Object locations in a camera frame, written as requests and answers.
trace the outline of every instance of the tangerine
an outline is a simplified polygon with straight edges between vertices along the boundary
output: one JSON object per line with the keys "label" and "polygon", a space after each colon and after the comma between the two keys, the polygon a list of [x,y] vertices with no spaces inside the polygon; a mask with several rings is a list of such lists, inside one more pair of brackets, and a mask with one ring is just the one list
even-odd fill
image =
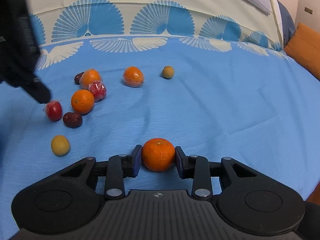
{"label": "tangerine", "polygon": [[102,78],[101,78],[99,72],[96,71],[95,69],[88,69],[82,74],[82,76],[79,80],[79,83],[83,89],[88,90],[89,85],[92,84],[93,82],[97,82],[97,81],[102,81]]}
{"label": "tangerine", "polygon": [[122,78],[126,85],[130,87],[139,87],[144,82],[143,73],[137,67],[126,68]]}
{"label": "tangerine", "polygon": [[142,147],[142,161],[152,171],[165,171],[174,163],[175,149],[171,142],[162,138],[148,140]]}
{"label": "tangerine", "polygon": [[78,90],[71,98],[71,106],[79,114],[89,113],[94,106],[94,96],[88,90]]}

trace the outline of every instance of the small tan fruit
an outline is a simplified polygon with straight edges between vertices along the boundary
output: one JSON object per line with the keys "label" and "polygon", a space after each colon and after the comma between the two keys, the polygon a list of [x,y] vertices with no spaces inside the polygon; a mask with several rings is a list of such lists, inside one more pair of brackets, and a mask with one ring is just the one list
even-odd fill
{"label": "small tan fruit", "polygon": [[167,79],[172,78],[174,75],[173,67],[171,67],[171,66],[164,67],[164,69],[162,70],[162,75]]}
{"label": "small tan fruit", "polygon": [[51,141],[51,150],[55,155],[63,156],[70,151],[70,143],[63,135],[57,135]]}

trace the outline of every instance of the silver screw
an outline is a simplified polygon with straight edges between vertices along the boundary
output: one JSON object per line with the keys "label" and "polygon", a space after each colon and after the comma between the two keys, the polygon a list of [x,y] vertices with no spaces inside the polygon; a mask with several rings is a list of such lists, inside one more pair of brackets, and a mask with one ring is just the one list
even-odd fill
{"label": "silver screw", "polygon": [[111,188],[111,189],[108,189],[106,193],[110,197],[118,197],[122,194],[122,190],[118,188]]}
{"label": "silver screw", "polygon": [[207,197],[210,195],[210,191],[205,189],[205,188],[199,188],[195,191],[195,194],[198,196],[198,197]]}

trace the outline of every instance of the orange cushion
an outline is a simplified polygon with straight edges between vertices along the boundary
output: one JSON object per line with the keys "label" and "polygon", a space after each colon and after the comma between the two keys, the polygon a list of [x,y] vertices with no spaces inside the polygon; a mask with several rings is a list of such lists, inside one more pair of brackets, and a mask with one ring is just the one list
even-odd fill
{"label": "orange cushion", "polygon": [[320,33],[299,23],[284,51],[320,80]]}

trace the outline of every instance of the blue fabric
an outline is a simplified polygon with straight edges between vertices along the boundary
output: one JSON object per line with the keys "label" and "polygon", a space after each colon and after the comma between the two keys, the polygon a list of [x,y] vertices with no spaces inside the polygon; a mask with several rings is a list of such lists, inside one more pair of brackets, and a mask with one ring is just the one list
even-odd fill
{"label": "blue fabric", "polygon": [[293,19],[288,12],[287,8],[278,1],[281,19],[282,19],[282,29],[283,29],[283,43],[284,46],[288,44],[292,36],[296,31],[296,27],[294,26]]}
{"label": "blue fabric", "polygon": [[[113,38],[132,51],[127,53],[99,51],[98,45],[111,38],[84,39],[73,56],[38,71],[64,112],[72,111],[70,98],[79,89],[74,76],[88,68],[100,71],[107,97],[83,116],[77,129],[65,127],[62,120],[49,121],[44,106],[22,89],[0,85],[0,239],[18,230],[11,202],[26,186],[86,156],[108,160],[154,137],[181,146],[186,155],[210,161],[230,156],[292,187],[304,199],[311,194],[320,179],[319,81],[274,50],[231,42],[221,48],[232,49],[221,52],[227,49],[214,51],[212,45],[221,41],[186,39],[168,38],[164,46],[141,51],[132,37]],[[61,50],[56,44],[44,48]],[[175,69],[171,80],[160,76],[166,65]],[[143,71],[141,88],[124,85],[128,66]],[[58,134],[71,143],[63,157],[50,148]],[[212,181],[217,194],[218,180]],[[125,179],[126,190],[190,190],[191,185],[191,179],[179,179],[174,167],[156,173],[142,166],[137,178]],[[97,190],[102,188],[100,180]]]}

